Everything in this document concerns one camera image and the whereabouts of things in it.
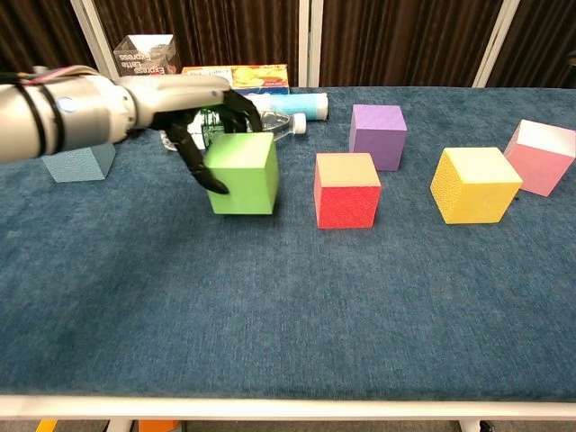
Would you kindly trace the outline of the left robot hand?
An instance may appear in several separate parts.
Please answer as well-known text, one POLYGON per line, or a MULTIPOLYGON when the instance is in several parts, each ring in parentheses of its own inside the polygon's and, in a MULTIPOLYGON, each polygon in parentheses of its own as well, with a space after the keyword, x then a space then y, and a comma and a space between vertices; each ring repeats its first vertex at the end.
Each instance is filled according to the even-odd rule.
POLYGON ((205 165, 188 125, 207 109, 220 116, 227 133, 261 132, 260 115, 250 100, 220 76, 125 76, 116 84, 125 88, 134 102, 135 130, 163 131, 199 185, 216 194, 229 192, 205 165))

